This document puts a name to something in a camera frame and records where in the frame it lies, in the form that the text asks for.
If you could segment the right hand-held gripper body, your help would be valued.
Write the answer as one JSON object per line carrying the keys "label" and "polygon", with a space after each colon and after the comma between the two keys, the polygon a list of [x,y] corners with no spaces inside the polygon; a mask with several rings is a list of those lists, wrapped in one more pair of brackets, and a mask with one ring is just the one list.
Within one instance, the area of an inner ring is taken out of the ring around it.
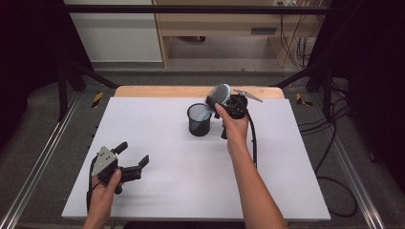
{"label": "right hand-held gripper body", "polygon": [[241,119],[245,116],[250,120],[250,114],[247,109],[247,100],[253,99],[262,102],[262,99],[250,94],[247,91],[235,89],[236,94],[232,94],[223,105],[228,115],[233,119]]}

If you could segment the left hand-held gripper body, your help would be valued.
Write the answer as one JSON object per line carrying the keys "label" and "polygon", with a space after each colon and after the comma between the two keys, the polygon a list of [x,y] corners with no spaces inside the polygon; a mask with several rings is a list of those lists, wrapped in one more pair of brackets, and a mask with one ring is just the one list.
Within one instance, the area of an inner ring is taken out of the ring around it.
{"label": "left hand-held gripper body", "polygon": [[[142,169],[138,165],[120,167],[118,165],[118,155],[115,155],[112,150],[105,146],[100,148],[91,162],[90,178],[99,177],[100,181],[106,185],[110,181],[114,171],[119,169],[121,171],[120,183],[141,179]],[[119,195],[121,193],[122,187],[119,185],[115,190],[115,194]]]}

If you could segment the light blue hairbrush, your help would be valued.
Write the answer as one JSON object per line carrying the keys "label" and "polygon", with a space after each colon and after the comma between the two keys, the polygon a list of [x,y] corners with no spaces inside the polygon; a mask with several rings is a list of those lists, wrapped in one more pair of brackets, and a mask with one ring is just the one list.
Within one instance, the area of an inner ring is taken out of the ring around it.
{"label": "light blue hairbrush", "polygon": [[[220,105],[224,105],[225,102],[229,99],[230,95],[231,95],[231,90],[230,90],[230,86],[227,84],[219,84],[216,85],[209,93],[207,96],[209,95],[213,95],[213,96],[217,96],[217,97],[221,97],[223,99],[223,103]],[[199,108],[197,110],[197,116],[196,116],[196,121],[203,121],[206,120],[206,118],[210,115],[210,114],[215,114],[216,112],[211,112],[208,108],[208,106],[206,105],[206,103],[204,102],[202,107]]]}

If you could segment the black mesh pen holder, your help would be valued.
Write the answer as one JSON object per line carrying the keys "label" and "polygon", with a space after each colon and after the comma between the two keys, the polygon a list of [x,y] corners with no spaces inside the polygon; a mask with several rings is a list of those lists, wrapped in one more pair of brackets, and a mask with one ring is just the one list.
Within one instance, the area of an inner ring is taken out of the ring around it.
{"label": "black mesh pen holder", "polygon": [[203,103],[196,103],[187,109],[188,130],[191,135],[204,136],[210,131],[211,112]]}

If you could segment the person's right hand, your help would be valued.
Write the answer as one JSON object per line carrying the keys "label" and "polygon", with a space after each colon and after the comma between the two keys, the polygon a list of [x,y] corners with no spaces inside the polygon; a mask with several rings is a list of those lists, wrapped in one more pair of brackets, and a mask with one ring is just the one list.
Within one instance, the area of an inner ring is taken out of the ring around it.
{"label": "person's right hand", "polygon": [[215,108],[226,129],[228,152],[234,153],[237,150],[246,149],[247,117],[234,119],[229,116],[225,108],[220,104],[216,104]]}

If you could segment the person's left hand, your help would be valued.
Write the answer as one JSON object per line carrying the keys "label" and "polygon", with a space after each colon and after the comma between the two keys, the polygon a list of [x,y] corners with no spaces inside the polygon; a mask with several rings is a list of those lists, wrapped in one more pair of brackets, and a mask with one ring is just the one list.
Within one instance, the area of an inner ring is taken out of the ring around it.
{"label": "person's left hand", "polygon": [[110,181],[104,185],[99,177],[92,178],[89,213],[109,212],[116,188],[120,185],[121,171],[115,170]]}

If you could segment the white table cover sheet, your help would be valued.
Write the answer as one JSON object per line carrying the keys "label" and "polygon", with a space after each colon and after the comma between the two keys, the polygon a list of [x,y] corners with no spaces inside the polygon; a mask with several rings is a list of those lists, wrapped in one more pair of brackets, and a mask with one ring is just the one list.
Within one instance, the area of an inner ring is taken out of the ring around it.
{"label": "white table cover sheet", "polygon": [[[207,135],[188,131],[192,98],[113,97],[96,131],[62,215],[83,219],[91,160],[101,147],[126,142],[122,167],[150,161],[114,200],[115,219],[240,220],[242,210],[222,122],[212,119]],[[258,171],[288,220],[330,219],[291,106],[286,99],[251,101]]]}

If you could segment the light wooden table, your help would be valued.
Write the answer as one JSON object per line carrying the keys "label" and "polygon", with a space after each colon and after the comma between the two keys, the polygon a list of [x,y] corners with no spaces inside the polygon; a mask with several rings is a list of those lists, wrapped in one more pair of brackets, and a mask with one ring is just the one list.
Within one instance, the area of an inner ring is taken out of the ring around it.
{"label": "light wooden table", "polygon": [[[280,88],[258,86],[236,86],[261,99],[284,99]],[[202,97],[205,98],[212,90],[209,86],[120,86],[115,97]]]}

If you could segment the person's dark clothing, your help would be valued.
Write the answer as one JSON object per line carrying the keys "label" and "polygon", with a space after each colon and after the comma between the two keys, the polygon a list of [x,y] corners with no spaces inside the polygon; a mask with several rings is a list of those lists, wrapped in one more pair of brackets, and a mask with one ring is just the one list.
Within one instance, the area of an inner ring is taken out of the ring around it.
{"label": "person's dark clothing", "polygon": [[123,229],[245,229],[245,224],[210,221],[130,221]]}

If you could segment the light wooden office desk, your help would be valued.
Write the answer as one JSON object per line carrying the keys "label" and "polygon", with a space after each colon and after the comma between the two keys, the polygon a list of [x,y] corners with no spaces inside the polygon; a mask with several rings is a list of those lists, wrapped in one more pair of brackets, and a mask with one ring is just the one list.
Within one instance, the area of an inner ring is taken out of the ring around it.
{"label": "light wooden office desk", "polygon": [[[152,0],[154,5],[274,7],[273,0]],[[326,7],[330,0],[297,0],[297,7]],[[169,14],[156,15],[164,39],[175,36],[264,36],[270,42],[278,65],[284,68],[300,37],[315,37],[323,24],[316,15],[265,14]],[[252,35],[252,27],[277,29],[273,35]]]}

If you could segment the grey desk label plate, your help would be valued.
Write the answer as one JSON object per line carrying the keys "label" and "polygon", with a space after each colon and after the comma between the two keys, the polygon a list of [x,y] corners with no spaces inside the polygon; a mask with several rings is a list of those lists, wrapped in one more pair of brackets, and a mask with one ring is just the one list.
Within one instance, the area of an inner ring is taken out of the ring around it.
{"label": "grey desk label plate", "polygon": [[276,28],[269,27],[269,28],[259,28],[259,27],[252,27],[250,33],[252,35],[273,35],[277,32]]}

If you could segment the white cabinet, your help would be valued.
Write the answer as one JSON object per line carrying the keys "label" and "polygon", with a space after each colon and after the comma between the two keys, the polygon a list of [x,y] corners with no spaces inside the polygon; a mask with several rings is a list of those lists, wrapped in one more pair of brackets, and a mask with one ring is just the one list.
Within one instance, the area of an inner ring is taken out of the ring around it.
{"label": "white cabinet", "polygon": [[161,62],[153,13],[71,13],[92,63]]}

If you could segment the black curtain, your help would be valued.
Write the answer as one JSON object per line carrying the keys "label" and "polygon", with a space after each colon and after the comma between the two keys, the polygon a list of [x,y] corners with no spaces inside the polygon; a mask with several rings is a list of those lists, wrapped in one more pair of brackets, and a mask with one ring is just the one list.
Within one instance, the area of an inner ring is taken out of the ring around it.
{"label": "black curtain", "polygon": [[38,4],[64,0],[0,0],[0,145],[11,136],[28,96],[57,80],[57,64],[29,12]]}
{"label": "black curtain", "polygon": [[333,36],[332,75],[349,82],[349,105],[370,150],[405,190],[405,0],[331,0],[311,60]]}

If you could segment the black metal frame stand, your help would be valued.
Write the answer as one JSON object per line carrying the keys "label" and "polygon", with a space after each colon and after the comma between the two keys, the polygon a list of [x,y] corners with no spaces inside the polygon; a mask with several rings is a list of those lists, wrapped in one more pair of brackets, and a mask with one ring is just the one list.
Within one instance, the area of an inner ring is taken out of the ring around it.
{"label": "black metal frame stand", "polygon": [[308,92],[317,92],[320,87],[323,87],[323,113],[325,116],[330,116],[332,73],[327,63],[318,62],[312,64],[299,73],[296,73],[293,76],[290,76],[289,78],[275,84],[275,87],[283,89],[287,85],[303,78],[304,76],[309,77],[309,81],[306,86]]}
{"label": "black metal frame stand", "polygon": [[90,76],[95,81],[110,88],[117,89],[118,84],[97,74],[94,70],[83,67],[76,62],[62,62],[57,69],[57,82],[59,92],[59,118],[61,121],[68,113],[67,83],[70,83],[75,92],[83,92],[87,84],[82,76]]}

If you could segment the black horizontal frame bar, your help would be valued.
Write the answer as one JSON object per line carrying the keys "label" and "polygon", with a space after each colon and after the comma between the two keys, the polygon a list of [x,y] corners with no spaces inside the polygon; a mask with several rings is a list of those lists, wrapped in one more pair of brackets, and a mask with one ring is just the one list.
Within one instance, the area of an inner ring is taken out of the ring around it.
{"label": "black horizontal frame bar", "polygon": [[206,14],[304,14],[329,15],[351,11],[338,7],[244,7],[192,5],[56,5],[45,4],[42,10],[67,13],[206,13]]}

